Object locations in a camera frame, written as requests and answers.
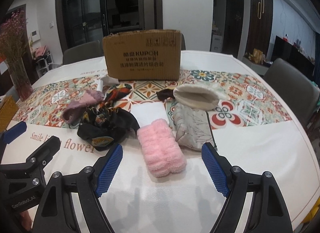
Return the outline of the black patterned scarf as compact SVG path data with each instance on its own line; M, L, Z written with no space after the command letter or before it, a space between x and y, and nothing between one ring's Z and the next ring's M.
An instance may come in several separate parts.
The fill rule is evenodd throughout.
M132 86L127 83L113 85L96 107L87 107L84 111L77 135L97 151L119 143L128 132L140 129L136 118L127 110L114 104L129 95Z

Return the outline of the white tissue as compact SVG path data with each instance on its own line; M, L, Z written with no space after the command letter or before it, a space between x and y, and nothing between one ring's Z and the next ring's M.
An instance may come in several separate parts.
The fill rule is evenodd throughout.
M136 118L140 127L150 125L158 119L163 119L169 124L167 112L162 102L133 104L130 113Z

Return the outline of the grey floral fabric pouch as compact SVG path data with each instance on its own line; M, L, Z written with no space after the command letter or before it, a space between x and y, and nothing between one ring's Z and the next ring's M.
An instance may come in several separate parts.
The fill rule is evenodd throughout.
M201 151L203 144L210 143L217 150L208 113L177 103L173 112L176 141L180 146Z

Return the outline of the pink fluffy towel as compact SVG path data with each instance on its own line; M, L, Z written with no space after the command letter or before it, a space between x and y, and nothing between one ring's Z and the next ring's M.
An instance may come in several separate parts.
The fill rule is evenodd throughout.
M157 119L137 131L137 139L148 171L156 178L182 172L187 161L164 119Z

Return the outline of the cream fleece pouch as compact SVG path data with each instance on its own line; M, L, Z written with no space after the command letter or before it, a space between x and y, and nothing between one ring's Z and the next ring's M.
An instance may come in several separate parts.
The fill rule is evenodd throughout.
M195 84L179 85L173 90L176 101L192 109L213 110L220 98L214 90Z

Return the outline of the dark brown scrunchie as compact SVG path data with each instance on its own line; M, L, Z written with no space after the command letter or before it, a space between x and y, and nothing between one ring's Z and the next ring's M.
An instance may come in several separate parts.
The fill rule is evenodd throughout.
M163 89L161 91L158 91L156 93L156 95L157 95L157 98L160 101L165 101L165 100L168 100L168 99L175 100L174 90L173 89Z

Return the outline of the brown cardboard box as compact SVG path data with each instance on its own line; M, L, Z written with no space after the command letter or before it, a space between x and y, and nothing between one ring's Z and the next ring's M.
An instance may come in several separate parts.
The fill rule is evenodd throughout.
M141 30L103 38L108 76L120 81L177 81L182 34L178 30Z

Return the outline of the yellow woven box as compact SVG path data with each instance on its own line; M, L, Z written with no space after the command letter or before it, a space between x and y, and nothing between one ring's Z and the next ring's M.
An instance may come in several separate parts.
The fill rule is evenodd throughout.
M18 111L18 106L12 96L7 96L4 99L4 103L1 105L0 111L0 131L3 132L12 118Z

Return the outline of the patterned white tablecloth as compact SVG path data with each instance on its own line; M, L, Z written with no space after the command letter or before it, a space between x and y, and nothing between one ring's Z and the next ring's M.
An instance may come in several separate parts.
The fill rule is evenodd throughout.
M34 84L34 93L20 103L11 121L27 123L27 130L9 144L3 163L20 163L55 135L61 140L57 155L45 168L79 172L93 165L100 152L81 140L77 129L65 124L62 111L86 89L96 88L105 76L104 57L51 70ZM283 194L294 228L319 198L319 164L303 126L284 100L252 69L225 54L203 51L181 53L181 76L174 81L133 81L132 91L118 106L159 102L156 93L184 83L213 86L225 95L209 113L209 124L219 154L246 172L270 171ZM175 104L162 102L168 118ZM155 178L146 168L133 135L122 143L123 160L101 205L116 232L208 232L224 203L199 152L183 149L185 170Z

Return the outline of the grey chair far left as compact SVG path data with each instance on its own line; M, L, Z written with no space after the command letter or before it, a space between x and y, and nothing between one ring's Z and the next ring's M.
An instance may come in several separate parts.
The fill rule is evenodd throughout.
M63 53L63 65L84 61L104 55L100 41L91 41L70 49Z

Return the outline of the grey chair right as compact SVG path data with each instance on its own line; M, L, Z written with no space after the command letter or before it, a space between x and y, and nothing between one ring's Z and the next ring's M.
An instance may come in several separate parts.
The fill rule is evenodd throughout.
M272 63L263 79L306 127L319 100L319 90L316 86L298 69L281 58Z

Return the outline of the glass sliding door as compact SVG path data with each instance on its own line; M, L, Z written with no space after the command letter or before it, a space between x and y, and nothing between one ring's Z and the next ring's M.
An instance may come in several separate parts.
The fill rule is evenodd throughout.
M63 51L109 34L163 28L162 0L55 0Z

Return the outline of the black television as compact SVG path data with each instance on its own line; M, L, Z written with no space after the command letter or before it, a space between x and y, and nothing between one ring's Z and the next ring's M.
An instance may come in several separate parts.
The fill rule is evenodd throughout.
M300 53L296 47L276 36L271 55L271 61L274 62L278 58L290 63L309 80L314 80L313 71L315 65L307 57Z

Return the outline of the grey chair far middle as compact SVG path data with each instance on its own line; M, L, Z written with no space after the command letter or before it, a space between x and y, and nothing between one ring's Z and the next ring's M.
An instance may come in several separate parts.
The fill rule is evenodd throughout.
M186 50L186 45L185 45L185 38L184 35L181 34L181 50Z

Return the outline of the dark wooden door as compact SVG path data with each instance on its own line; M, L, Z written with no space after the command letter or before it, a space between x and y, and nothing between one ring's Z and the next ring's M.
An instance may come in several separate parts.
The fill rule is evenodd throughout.
M226 0L222 53L238 57L244 17L244 0Z

